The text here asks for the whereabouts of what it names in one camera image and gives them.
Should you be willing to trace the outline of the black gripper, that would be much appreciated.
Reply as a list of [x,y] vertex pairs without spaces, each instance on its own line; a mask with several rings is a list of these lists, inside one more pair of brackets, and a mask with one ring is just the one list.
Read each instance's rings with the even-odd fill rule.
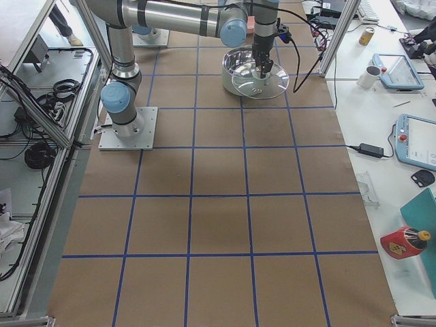
[[260,23],[255,21],[252,53],[256,64],[256,76],[264,79],[273,66],[273,61],[269,59],[270,50],[276,33],[276,21]]

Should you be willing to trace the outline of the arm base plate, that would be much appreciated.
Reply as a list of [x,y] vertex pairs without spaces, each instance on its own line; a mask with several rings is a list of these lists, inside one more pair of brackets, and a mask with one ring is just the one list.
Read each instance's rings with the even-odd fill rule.
[[133,46],[135,48],[166,48],[169,34],[170,32],[164,29],[152,29],[146,35],[132,31]]
[[132,151],[152,150],[158,107],[136,107],[137,116],[128,125],[117,125],[107,115],[102,129],[99,150],[102,151]]

